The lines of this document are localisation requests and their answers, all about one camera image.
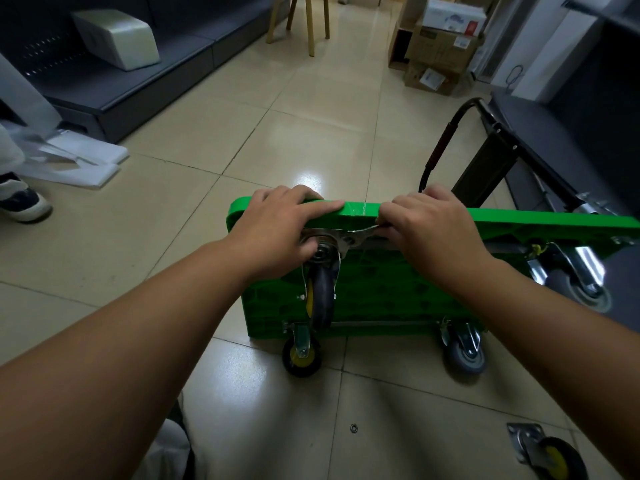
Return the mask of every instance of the forearm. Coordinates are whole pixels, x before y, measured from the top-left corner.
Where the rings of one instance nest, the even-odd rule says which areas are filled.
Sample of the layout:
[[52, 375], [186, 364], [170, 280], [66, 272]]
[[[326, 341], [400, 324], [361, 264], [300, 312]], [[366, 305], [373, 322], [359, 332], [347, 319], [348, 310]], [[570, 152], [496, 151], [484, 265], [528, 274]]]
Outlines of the forearm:
[[234, 260], [208, 244], [0, 369], [4, 471], [132, 473], [248, 284]]
[[498, 260], [455, 294], [616, 468], [637, 471], [640, 335]]

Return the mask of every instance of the wooden stool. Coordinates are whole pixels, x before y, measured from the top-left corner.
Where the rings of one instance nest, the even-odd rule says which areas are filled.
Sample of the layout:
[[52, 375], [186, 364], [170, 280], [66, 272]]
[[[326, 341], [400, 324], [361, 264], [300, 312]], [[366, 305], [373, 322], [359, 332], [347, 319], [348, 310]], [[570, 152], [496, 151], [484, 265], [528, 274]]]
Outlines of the wooden stool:
[[[278, 17], [278, 8], [282, 0], [275, 0], [273, 10], [271, 10], [271, 21], [269, 23], [269, 31], [267, 32], [267, 43], [273, 42], [273, 31], [276, 28], [276, 19]], [[291, 0], [291, 8], [289, 10], [289, 19], [287, 20], [287, 30], [291, 30], [293, 22], [293, 14], [296, 12], [296, 3], [298, 0]], [[309, 56], [316, 55], [316, 46], [314, 44], [314, 18], [311, 12], [311, 0], [305, 0], [307, 5], [307, 31], [309, 37]], [[324, 0], [324, 38], [329, 38], [329, 0]]]

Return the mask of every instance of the caster wheel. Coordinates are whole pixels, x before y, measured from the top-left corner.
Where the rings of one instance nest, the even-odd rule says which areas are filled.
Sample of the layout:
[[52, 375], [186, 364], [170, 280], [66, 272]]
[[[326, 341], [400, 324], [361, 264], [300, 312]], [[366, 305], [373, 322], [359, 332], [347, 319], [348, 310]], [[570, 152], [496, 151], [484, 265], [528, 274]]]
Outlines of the caster wheel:
[[592, 298], [582, 291], [580, 286], [572, 283], [569, 274], [562, 269], [554, 269], [549, 273], [546, 286], [556, 293], [560, 293], [576, 303], [592, 309], [594, 312], [606, 313], [610, 311], [612, 306], [611, 295], [606, 288], [604, 288], [601, 296]]
[[307, 277], [307, 315], [311, 329], [326, 330], [333, 320], [333, 271], [330, 267], [311, 266]]
[[548, 436], [539, 443], [556, 466], [553, 468], [537, 468], [544, 478], [552, 480], [588, 480], [587, 468], [575, 448], [560, 438]]
[[311, 338], [309, 355], [302, 358], [296, 352], [296, 344], [292, 339], [288, 339], [282, 349], [282, 363], [288, 373], [295, 377], [309, 377], [320, 369], [322, 359], [320, 358], [320, 344]]
[[453, 367], [468, 376], [476, 376], [482, 373], [486, 365], [482, 347], [478, 350], [478, 354], [471, 358], [464, 352], [462, 345], [456, 339], [449, 341], [449, 345], [445, 349], [445, 355], [447, 361]]

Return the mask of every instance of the tiled floor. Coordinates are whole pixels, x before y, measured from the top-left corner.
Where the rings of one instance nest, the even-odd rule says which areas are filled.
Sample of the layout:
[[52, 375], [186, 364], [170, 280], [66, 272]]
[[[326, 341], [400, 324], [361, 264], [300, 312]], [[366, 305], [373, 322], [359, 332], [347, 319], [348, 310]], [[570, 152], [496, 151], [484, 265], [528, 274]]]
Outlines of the tiled floor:
[[[356, 201], [416, 188], [462, 100], [407, 89], [386, 67], [398, 4], [331, 0], [327, 41], [314, 3], [315, 58], [300, 0], [290, 34], [279, 26], [126, 139], [131, 156], [102, 190], [33, 182], [55, 212], [0, 220], [0, 361], [222, 238], [229, 204], [259, 187]], [[483, 138], [470, 114], [432, 178], [452, 186]], [[513, 208], [504, 184], [486, 205]], [[617, 478], [490, 335], [471, 382], [429, 337], [325, 340], [305, 380], [284, 371], [282, 343], [249, 339], [240, 303], [222, 321], [184, 395], [201, 478], [533, 479], [505, 427], [529, 420], [576, 444], [593, 478]]]

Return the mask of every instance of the shoe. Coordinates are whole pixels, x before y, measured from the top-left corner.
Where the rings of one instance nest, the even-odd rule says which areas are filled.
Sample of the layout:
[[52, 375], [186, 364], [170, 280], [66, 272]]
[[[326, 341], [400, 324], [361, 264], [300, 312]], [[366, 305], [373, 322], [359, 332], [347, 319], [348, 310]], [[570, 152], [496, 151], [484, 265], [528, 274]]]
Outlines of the shoe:
[[0, 210], [23, 224], [35, 224], [51, 215], [47, 200], [14, 173], [0, 175]]

